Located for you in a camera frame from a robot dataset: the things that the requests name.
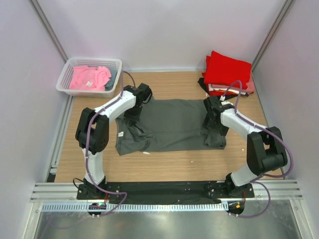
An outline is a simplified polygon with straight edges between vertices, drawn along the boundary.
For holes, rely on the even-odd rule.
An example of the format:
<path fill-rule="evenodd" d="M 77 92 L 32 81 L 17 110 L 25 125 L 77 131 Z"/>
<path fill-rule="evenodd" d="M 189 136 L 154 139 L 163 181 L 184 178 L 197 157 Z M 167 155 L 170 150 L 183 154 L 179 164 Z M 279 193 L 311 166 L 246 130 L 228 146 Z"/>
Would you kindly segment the dark grey t shirt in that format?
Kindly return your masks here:
<path fill-rule="evenodd" d="M 143 106 L 139 121 L 116 118 L 119 155 L 136 151 L 166 152 L 224 149 L 226 138 L 206 128 L 203 100 L 156 100 Z"/>

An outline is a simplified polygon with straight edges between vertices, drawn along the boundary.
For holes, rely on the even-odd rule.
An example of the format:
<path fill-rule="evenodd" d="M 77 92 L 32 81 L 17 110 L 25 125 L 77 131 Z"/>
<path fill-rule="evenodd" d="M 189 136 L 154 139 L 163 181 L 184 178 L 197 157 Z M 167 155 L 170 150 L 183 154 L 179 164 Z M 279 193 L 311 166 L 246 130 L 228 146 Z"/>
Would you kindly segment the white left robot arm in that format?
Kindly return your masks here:
<path fill-rule="evenodd" d="M 138 122 L 142 107 L 153 93 L 141 83 L 137 88 L 127 85 L 112 100 L 95 109 L 85 108 L 75 133 L 75 139 L 83 150 L 86 174 L 85 189 L 93 193 L 104 192 L 106 177 L 103 171 L 103 150 L 109 142 L 109 125 L 120 115 L 133 124 Z"/>

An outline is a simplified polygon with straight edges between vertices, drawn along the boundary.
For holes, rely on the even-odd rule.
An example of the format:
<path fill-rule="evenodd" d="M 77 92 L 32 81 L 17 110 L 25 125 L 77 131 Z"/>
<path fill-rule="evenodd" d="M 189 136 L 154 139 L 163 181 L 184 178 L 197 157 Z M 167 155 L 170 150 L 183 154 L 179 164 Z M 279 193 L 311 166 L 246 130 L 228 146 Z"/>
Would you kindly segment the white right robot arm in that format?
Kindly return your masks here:
<path fill-rule="evenodd" d="M 241 114 L 230 102 L 216 96 L 203 100 L 207 114 L 203 126 L 226 136 L 231 128 L 246 140 L 246 164 L 229 173 L 223 189 L 228 197 L 240 197 L 250 183 L 288 163 L 281 131 L 277 127 L 267 128 Z"/>

